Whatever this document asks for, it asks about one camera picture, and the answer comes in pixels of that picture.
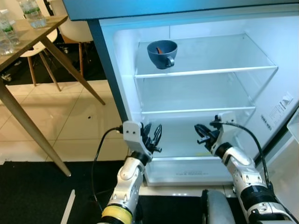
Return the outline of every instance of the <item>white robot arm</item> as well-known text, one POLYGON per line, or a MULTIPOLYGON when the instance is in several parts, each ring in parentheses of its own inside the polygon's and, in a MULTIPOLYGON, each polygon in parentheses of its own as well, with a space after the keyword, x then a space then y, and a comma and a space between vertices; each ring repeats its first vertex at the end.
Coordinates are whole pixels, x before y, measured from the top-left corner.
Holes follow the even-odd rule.
MULTIPOLYGON (((291 224, 296 221, 285 210, 269 189, 260 173, 255 168, 254 161, 241 149, 232 146, 235 127, 222 125, 235 122, 232 113, 222 113, 215 116, 212 122, 215 131, 206 126, 195 125, 196 132, 202 137, 198 143, 214 156, 219 156, 233 177, 234 192, 249 224, 291 224)), ((131 224, 135 222, 138 204, 139 188, 143 182, 145 166, 152 160, 154 151, 161 151, 157 145, 162 134, 159 125, 154 137, 149 137, 151 125, 143 127, 141 123, 126 121, 123 124, 123 138, 132 154, 126 158, 124 166, 117 175, 117 185, 107 207, 102 212, 100 224, 131 224)))
POLYGON ((228 139, 232 139, 235 126, 233 113, 221 113, 215 116, 211 125, 217 128, 210 131, 204 125, 195 125, 196 132, 202 137, 198 143, 205 143, 205 147, 212 155, 221 158, 233 177, 233 190, 238 197, 247 223, 256 224, 287 224, 295 223, 282 204, 269 189, 255 167, 252 158, 248 157, 240 148, 232 146, 228 139))
POLYGON ((154 137, 149 137, 151 124, 123 123, 123 138, 132 154, 126 158, 117 174, 117 184, 107 207, 102 212, 101 224, 131 224, 135 221, 139 188, 143 182, 145 166, 152 160, 154 151, 161 152, 157 145, 161 139, 159 125, 154 137))

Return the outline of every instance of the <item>black cable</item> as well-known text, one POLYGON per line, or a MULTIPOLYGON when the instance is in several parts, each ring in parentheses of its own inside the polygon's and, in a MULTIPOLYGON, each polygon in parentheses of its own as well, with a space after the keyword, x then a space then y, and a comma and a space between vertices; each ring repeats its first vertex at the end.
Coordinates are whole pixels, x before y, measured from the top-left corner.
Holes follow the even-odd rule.
POLYGON ((101 142, 100 142, 100 144, 99 144, 99 147, 98 147, 97 153, 96 153, 96 155, 95 155, 95 157, 94 157, 93 165, 92 165, 92 173, 91 173, 91 176, 92 176, 92 191, 93 191, 93 197, 94 197, 94 200, 99 204, 99 207, 100 207, 101 212, 103 211, 103 209, 102 209, 100 203, 98 202, 98 199, 97 199, 97 196, 96 196, 96 193, 95 193, 95 189, 94 189, 93 170, 94 170, 94 164, 95 164, 96 161, 98 160, 98 156, 99 156, 99 154, 100 154, 100 150, 101 150, 101 147, 102 147, 102 145, 103 145, 103 142, 104 142, 104 139, 105 139, 106 135, 108 135, 109 132, 114 131, 114 130, 115 130, 115 131, 119 131, 120 128, 119 128, 119 127, 110 128, 109 130, 107 130, 107 131, 103 134, 103 137, 102 137, 101 142))
POLYGON ((238 127, 244 131, 246 131, 254 140, 254 142, 256 143, 256 146, 258 148, 258 151, 259 151, 259 155, 260 155, 260 158, 262 160, 262 164, 263 164, 263 172, 264 172, 264 176, 265 176, 265 180, 266 180, 266 184, 267 184, 267 187, 269 189, 272 190, 273 192, 273 195, 275 197, 275 199, 277 200, 277 202, 279 204, 281 204, 281 206, 285 209, 286 213, 294 220, 295 223, 299 224, 298 220, 296 219, 296 217, 279 201, 279 199, 276 197, 276 195, 274 194, 274 189, 273 189, 273 184, 269 181, 269 173, 268 173, 268 169, 267 169, 267 164, 266 164, 266 160, 265 160, 265 157, 264 157, 264 154, 263 154, 263 150, 261 148, 261 145, 260 143, 258 142, 256 136, 247 128, 243 127, 242 125, 238 125, 238 124, 235 124, 235 123, 224 123, 224 122, 217 122, 217 121, 213 121, 213 122, 210 122, 210 125, 213 125, 213 124, 221 124, 221 125, 229 125, 229 126, 235 126, 235 127, 238 127))

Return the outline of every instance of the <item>plastic bottle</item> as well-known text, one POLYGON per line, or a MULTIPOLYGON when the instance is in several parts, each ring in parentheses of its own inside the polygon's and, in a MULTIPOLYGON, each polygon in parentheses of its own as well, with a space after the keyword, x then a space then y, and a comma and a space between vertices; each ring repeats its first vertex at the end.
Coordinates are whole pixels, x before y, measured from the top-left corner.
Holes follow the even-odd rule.
POLYGON ((47 25, 47 21, 35 0, 20 0, 19 4, 33 28, 41 28, 47 25))
POLYGON ((6 34, 10 42, 13 45, 20 43, 17 34, 14 32, 14 28, 10 25, 7 17, 0 12, 0 29, 6 34))
POLYGON ((14 47, 11 44, 9 38, 0 29, 0 55, 8 55, 13 53, 14 47))

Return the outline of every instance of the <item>blue mug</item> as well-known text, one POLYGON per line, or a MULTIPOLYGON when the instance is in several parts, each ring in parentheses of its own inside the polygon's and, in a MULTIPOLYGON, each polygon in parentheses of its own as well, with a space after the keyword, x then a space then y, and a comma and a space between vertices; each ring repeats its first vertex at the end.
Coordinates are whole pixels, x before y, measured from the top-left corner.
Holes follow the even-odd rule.
POLYGON ((158 69, 167 69, 174 65, 178 45, 173 41, 155 41, 148 45, 150 60, 158 69))

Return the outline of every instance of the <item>black carpet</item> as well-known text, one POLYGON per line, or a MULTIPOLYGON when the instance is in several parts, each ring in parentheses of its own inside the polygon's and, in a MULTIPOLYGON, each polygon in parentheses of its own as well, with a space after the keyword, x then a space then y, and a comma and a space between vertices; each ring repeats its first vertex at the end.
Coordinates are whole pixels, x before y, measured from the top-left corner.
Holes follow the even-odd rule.
MULTIPOLYGON (((1 224, 59 224, 71 190, 76 197, 68 224, 96 224, 98 204, 91 192, 91 162, 67 162, 67 178, 52 162, 5 162, 0 166, 1 224)), ((97 192, 112 189, 122 161, 98 162, 95 166, 97 192)), ((98 194, 104 206, 110 193, 98 194)), ((237 199, 230 198, 236 223, 244 217, 237 199)), ((141 196, 143 224, 201 223, 199 197, 141 196)))
MULTIPOLYGON (((67 47, 69 53, 65 54, 71 61, 75 68, 80 70, 79 63, 79 52, 78 52, 78 44, 64 44, 57 45, 59 49, 63 52, 61 47, 67 47)), ((87 55, 84 53, 83 62, 84 62, 84 78, 86 80, 103 80, 106 79, 105 73, 103 71, 99 55, 97 50, 91 42, 87 45, 87 55)), ((61 65, 51 54, 47 57, 44 54, 48 65, 50 66, 54 77, 57 82, 73 82, 76 79, 61 65)), ((50 78, 44 64, 42 63, 40 56, 36 55, 32 57, 32 62, 34 64, 34 73, 36 77, 37 83, 52 83, 52 79, 50 78)), ((19 84, 31 84, 32 78, 29 70, 29 65, 27 58, 20 57, 10 66, 8 66, 2 73, 11 74, 12 80, 10 82, 4 81, 7 85, 19 85, 19 84)))

